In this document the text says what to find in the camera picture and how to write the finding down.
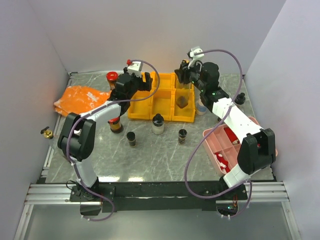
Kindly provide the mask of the red lid sauce jar back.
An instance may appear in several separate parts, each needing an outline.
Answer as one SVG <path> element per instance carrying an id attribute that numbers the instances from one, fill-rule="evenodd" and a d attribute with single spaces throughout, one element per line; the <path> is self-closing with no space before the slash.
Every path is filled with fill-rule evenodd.
<path id="1" fill-rule="evenodd" d="M 111 91 L 116 87 L 118 76 L 119 75 L 116 71 L 110 71 L 106 74 L 106 79 Z"/>

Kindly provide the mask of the red lid sauce jar front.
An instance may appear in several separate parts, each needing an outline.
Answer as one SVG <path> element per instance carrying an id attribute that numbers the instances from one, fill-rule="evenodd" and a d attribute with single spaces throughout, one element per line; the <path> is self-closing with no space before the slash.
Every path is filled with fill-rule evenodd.
<path id="1" fill-rule="evenodd" d="M 110 130 L 113 133 L 119 134 L 123 131 L 123 125 L 121 123 L 120 117 L 113 118 L 109 120 L 108 123 L 109 123 Z"/>

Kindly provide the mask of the glass oil bottle gold spout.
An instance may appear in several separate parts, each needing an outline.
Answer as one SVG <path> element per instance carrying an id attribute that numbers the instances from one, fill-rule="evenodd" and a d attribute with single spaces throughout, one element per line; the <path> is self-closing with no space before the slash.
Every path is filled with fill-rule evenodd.
<path id="1" fill-rule="evenodd" d="M 190 90 L 178 90 L 175 93 L 175 103 L 180 108 L 183 109 L 189 104 Z"/>

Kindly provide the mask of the red lid sauce jar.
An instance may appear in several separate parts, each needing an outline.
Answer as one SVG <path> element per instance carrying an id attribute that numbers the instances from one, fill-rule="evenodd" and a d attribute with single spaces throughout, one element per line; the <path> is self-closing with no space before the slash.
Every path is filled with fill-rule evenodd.
<path id="1" fill-rule="evenodd" d="M 106 74 L 106 79 L 111 91 L 116 87 L 118 76 L 119 75 L 116 71 L 110 71 Z"/>
<path id="2" fill-rule="evenodd" d="M 120 117 L 113 118 L 109 120 L 108 123 L 109 123 L 110 130 L 113 133 L 119 134 L 123 131 L 123 125 L 121 123 Z"/>

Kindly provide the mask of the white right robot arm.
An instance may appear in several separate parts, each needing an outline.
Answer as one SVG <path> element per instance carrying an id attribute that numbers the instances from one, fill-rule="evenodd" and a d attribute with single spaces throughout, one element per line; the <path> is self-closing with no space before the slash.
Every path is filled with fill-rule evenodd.
<path id="1" fill-rule="evenodd" d="M 224 183 L 219 186 L 220 196 L 231 199 L 237 192 L 236 184 L 275 162 L 275 133 L 250 120 L 219 86 L 217 64 L 198 60 L 190 66 L 183 60 L 174 72 L 180 83 L 191 83 L 200 91 L 202 104 L 223 120 L 241 144 L 236 165 L 223 177 Z"/>

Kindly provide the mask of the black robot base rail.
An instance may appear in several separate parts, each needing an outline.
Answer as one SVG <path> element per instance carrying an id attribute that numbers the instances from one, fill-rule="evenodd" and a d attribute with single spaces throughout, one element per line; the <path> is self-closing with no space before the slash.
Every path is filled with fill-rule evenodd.
<path id="1" fill-rule="evenodd" d="M 97 195 L 87 192 L 81 185 L 71 188 L 70 202 L 80 203 L 80 212 L 86 216 L 99 212 L 193 210 L 216 211 L 217 201 L 247 200 L 244 184 L 219 197 L 226 190 L 219 181 L 190 181 L 189 187 L 204 198 L 193 196 L 183 181 L 171 182 L 101 182 L 93 188 Z"/>

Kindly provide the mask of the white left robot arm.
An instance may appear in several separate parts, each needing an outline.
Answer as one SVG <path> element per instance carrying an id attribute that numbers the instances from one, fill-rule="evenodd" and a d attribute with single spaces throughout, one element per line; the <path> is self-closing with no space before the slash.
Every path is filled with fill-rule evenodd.
<path id="1" fill-rule="evenodd" d="M 136 92 L 151 91 L 153 79 L 148 72 L 142 75 L 142 67 L 140 61 L 128 64 L 117 77 L 106 102 L 85 113 L 71 112 L 65 118 L 57 147 L 72 165 L 76 181 L 83 188 L 82 195 L 88 201 L 94 201 L 100 196 L 99 179 L 90 160 L 95 147 L 97 126 L 122 116 L 134 101 Z"/>

